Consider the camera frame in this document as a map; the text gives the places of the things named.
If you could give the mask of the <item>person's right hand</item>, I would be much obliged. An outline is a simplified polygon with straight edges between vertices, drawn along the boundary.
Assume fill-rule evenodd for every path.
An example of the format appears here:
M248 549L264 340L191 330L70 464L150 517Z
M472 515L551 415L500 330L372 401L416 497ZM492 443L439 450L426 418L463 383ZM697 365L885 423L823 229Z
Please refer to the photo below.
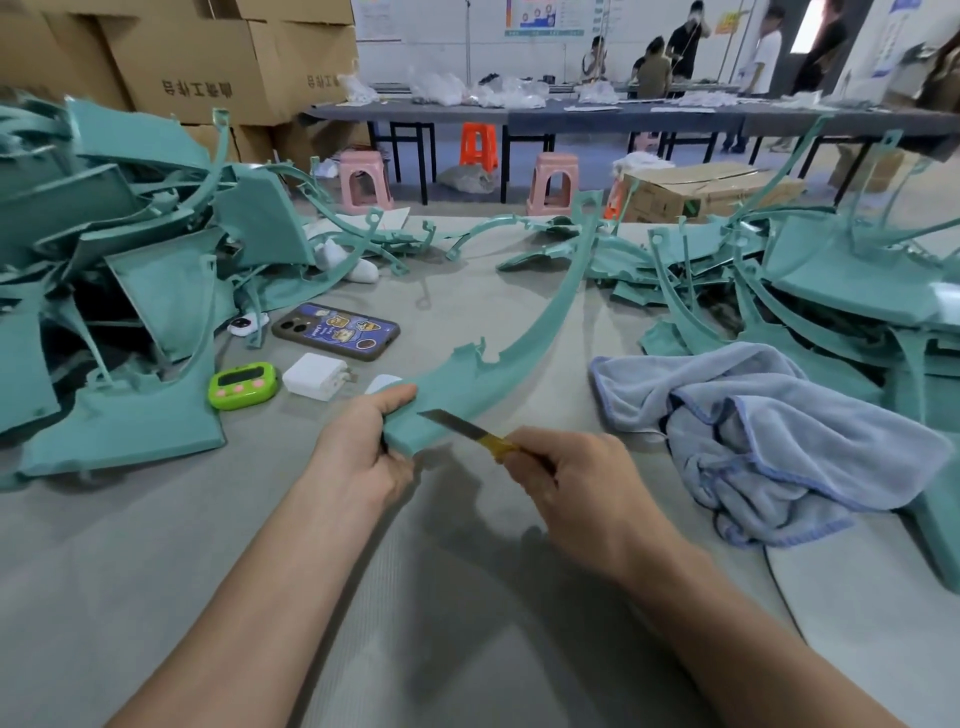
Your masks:
M607 434L561 431L558 484L518 484L551 542L589 571L638 593L672 572L692 544L655 503L626 446Z

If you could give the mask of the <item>person's left hand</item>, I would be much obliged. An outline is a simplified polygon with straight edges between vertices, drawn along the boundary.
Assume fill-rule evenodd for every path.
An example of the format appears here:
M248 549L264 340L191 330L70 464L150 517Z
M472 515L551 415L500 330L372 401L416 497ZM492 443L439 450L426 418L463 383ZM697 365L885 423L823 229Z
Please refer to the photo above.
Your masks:
M386 418L351 399L318 436L302 481L321 512L378 519L414 480L414 459L385 443Z

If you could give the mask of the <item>yellow utility knife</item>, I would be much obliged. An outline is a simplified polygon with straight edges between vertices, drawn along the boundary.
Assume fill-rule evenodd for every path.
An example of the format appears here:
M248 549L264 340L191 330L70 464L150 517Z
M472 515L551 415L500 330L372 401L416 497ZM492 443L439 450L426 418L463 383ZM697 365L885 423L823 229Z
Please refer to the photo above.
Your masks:
M506 439L511 433L507 435L495 434L475 422L440 408L421 410L417 414L431 424L473 441L486 450L497 464L502 465L501 456L508 449Z

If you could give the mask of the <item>long curved teal plastic part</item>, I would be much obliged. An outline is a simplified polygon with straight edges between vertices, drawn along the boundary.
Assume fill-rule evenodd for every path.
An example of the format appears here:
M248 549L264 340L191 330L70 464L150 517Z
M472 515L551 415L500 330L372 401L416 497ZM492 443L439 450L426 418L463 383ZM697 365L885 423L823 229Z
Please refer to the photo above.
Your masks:
M599 190L573 197L573 212L584 213L581 230L573 242L573 255L556 295L531 326L495 361L483 357L486 341L456 347L436 369L411 378L415 398L390 413L383 426L388 449L412 456L433 447L445 435L422 411L442 409L465 420L474 420L501 403L539 365L562 329L577 291L592 260L598 226L604 211Z

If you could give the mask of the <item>person's left forearm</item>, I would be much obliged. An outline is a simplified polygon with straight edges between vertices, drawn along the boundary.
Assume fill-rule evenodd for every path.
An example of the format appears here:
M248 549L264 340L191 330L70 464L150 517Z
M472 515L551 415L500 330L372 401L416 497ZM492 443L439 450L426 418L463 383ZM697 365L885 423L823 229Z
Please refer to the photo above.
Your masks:
M410 461L310 467L171 654L104 728L284 728Z

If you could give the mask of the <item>person's right forearm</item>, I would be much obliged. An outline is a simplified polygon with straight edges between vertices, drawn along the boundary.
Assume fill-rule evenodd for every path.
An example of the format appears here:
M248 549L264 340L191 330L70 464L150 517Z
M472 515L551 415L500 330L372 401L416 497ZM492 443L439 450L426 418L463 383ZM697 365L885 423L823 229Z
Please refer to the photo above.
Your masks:
M687 542L620 580L726 728L908 728Z

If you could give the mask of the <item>white charger plug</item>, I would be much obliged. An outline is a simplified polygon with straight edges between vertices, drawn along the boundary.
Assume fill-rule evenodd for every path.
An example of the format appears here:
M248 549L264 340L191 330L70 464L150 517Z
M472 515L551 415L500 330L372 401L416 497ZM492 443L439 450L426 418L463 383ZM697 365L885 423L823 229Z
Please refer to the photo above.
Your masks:
M304 353L287 370L281 381L291 394L328 403L352 380L353 372L343 359L318 353Z

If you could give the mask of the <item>phone with sticker case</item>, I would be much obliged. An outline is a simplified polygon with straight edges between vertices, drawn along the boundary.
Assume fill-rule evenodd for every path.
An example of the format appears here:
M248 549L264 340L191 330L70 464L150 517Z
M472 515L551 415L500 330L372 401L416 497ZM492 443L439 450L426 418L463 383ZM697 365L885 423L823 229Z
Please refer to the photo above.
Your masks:
M308 301L273 323L270 332L331 357L372 362L385 353L402 330L394 321Z

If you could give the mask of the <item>white cotton gloves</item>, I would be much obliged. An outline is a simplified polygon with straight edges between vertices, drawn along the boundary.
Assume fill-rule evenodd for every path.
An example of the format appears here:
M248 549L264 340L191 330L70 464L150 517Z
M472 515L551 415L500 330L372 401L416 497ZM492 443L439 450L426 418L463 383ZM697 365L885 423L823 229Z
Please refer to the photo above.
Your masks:
M334 272L346 265L350 257L351 253L333 239L314 243L315 264L321 273ZM375 263L360 257L342 278L353 284L375 285L379 281L380 273Z

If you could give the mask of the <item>green digital timer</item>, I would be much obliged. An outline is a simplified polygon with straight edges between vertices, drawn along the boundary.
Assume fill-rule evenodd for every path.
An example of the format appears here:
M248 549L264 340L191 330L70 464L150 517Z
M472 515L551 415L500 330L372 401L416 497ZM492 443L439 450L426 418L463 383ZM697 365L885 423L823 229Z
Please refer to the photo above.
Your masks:
M269 402L281 388L278 369L269 362L216 372L207 388L210 407L218 411L235 411Z

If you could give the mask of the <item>grey felt table mat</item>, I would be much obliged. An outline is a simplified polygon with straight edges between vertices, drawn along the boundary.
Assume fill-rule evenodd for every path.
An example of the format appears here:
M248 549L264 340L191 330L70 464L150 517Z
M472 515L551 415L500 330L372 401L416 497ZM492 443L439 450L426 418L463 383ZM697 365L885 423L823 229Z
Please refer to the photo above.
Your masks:
M501 275L520 225L430 251L325 299L401 325L334 402L280 392L222 417L226 445L0 494L0 728L100 728L174 649L306 465L319 429L380 374L486 338L512 344L563 266ZM670 520L735 584L912 728L960 728L960 596L896 515L787 550L720 540L656 438L629 441ZM378 531L294 713L302 728L714 728L617 589L543 535L480 447L451 438Z

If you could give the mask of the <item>pink plastic stool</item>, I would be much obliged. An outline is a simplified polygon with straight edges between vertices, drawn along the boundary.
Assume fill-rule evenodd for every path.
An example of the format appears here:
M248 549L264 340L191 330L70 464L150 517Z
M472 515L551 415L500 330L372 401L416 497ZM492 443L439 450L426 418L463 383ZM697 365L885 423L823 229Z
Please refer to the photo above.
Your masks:
M535 160L526 216L570 216L579 189L579 158L574 153L543 151Z
M395 208L383 157L375 150L345 150L339 159L341 207L347 214L366 214L371 208Z

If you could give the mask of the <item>light blue towel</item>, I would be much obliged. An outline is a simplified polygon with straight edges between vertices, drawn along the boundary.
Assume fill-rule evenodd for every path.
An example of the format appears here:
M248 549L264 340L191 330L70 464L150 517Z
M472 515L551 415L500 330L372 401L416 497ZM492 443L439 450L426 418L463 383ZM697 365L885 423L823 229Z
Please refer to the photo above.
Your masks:
M773 346L687 356L596 357L608 426L663 434L691 498L728 544L792 548L912 502L954 445L934 430L821 386Z

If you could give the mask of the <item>grey bag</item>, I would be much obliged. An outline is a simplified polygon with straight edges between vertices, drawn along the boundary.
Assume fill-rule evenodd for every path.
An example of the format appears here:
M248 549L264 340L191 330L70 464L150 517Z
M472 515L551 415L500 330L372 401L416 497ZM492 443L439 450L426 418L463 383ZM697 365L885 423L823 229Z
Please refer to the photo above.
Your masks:
M499 188L496 173L480 164L458 164L441 171L437 183L466 195L489 195Z

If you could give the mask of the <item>orange plastic stool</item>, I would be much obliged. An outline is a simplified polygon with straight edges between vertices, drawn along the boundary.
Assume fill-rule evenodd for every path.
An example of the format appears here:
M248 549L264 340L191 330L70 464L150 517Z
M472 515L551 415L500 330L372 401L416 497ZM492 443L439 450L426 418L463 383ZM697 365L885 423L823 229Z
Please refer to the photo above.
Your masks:
M488 174L498 169L498 130L495 125L476 122L462 124L459 164L478 165Z

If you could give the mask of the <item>large heap of teal panels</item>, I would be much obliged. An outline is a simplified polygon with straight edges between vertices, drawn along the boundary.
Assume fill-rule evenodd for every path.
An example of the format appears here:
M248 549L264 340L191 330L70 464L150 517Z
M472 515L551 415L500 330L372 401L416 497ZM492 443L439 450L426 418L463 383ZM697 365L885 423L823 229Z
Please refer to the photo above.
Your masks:
M19 459L0 492L32 480L222 447L208 401L215 335L245 313L290 308L360 258L407 272L435 236L359 222L289 163L230 160L173 116L66 96L0 101L0 441ZM322 273L314 243L350 253Z

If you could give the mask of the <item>long dark grey table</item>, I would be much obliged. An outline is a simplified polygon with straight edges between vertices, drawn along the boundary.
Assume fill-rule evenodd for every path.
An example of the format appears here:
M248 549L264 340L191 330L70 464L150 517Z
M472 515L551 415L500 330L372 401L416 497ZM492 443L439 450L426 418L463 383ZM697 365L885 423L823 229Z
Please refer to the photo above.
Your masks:
M425 124L479 122L500 131L501 189L505 202L509 184L512 142L535 142L547 137L590 133L624 134L641 131L700 133L707 135L707 151L714 152L716 140L739 128L749 138L803 137L811 133L819 118L819 135L862 142L867 150L879 144L886 132L901 131L900 143L908 151L924 154L939 162L960 148L960 115L913 108L864 110L836 108L814 110L753 102L709 107L696 111L692 106L670 103L619 103L616 109L574 111L573 103L551 100L539 108L507 109L476 105L443 106L391 99L381 103L353 106L320 103L306 108L296 120L307 126L317 121L409 124L420 131Z

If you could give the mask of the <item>open cardboard box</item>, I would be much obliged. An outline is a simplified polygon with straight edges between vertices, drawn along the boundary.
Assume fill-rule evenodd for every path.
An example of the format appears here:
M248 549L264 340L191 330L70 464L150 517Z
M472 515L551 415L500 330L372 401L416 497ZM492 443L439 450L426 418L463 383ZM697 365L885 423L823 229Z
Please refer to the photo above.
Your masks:
M610 190L605 216L624 223L675 224L684 217L703 224L711 215L730 216L762 189L758 208L798 201L806 182L784 176L771 185L776 175L739 162L626 168Z

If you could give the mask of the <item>heap of clear plastic bags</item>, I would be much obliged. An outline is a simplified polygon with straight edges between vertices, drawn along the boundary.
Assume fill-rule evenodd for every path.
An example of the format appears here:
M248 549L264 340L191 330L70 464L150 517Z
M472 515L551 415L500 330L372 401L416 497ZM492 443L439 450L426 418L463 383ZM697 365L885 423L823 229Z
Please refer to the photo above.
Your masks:
M346 98L334 105L346 108L383 105L390 99L402 96L420 105L446 108L472 106L509 111L544 108L551 95L565 95L575 103L588 107L607 107L623 102L609 81L597 79L579 85L560 86L541 79L492 74L468 86L450 73L414 72L406 83L369 85L358 75L339 75L337 80L346 91Z

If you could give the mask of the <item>heap of teal curved parts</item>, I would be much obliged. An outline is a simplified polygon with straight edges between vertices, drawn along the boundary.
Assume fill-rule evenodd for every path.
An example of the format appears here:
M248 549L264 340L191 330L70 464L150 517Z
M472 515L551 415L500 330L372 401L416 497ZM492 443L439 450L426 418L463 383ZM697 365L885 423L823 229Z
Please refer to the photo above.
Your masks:
M729 217L655 229L650 251L599 277L610 297L638 307L666 307L638 341L649 356L702 355L734 343L703 318L699 288L735 295L737 341L772 346L810 380L929 426L955 454L931 491L911 495L916 521L943 583L960 594L960 248L937 256L918 240L960 229L960 215L900 228L889 217L908 182L932 159L922 154L899 180L880 215L857 215L863 189L839 207L760 207L758 195Z

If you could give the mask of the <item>stack of brown cardboard boxes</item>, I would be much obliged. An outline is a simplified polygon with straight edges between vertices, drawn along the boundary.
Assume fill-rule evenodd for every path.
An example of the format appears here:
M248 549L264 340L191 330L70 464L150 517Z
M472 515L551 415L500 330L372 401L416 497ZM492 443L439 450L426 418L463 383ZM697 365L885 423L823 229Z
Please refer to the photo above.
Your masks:
M352 122L301 123L347 99L358 69L351 0L0 0L0 94L66 96L268 138L308 172L354 144Z

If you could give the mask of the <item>small brown cardboard box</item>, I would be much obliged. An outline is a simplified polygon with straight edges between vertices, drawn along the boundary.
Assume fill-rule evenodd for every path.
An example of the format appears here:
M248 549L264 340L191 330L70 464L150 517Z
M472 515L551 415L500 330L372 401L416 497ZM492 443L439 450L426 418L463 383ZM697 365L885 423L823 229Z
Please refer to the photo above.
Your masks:
M852 170L854 162L859 156L862 145L857 143L842 143L837 145L838 160L831 171L827 185L839 190ZM876 152L872 148L865 159L861 161L856 174L849 182L846 191L866 193L883 193L889 190L894 179L900 174L903 167L911 167L917 162L918 154L896 148L892 151Z

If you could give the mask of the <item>white wall board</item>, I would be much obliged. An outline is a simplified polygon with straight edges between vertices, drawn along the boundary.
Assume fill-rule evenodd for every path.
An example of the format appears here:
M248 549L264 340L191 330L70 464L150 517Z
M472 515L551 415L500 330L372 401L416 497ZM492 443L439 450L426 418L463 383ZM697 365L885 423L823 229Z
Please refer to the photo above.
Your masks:
M350 0L356 37L360 43L402 41L393 0Z

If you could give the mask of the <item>colourful wall poster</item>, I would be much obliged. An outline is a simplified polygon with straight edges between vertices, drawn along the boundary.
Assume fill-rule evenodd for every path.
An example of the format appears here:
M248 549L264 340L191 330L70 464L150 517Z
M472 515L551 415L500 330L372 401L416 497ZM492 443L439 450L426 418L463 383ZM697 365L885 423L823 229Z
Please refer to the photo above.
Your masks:
M594 0L505 0L508 39L582 38L593 28Z

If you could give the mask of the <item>blue and white wall poster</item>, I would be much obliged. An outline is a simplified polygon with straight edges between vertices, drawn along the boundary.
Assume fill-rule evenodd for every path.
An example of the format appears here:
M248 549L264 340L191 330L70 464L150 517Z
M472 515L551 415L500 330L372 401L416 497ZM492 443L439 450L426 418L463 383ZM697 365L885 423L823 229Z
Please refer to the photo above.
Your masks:
M903 35L923 0L891 0L881 30L876 35L875 54L870 64L870 79L890 76L904 53Z

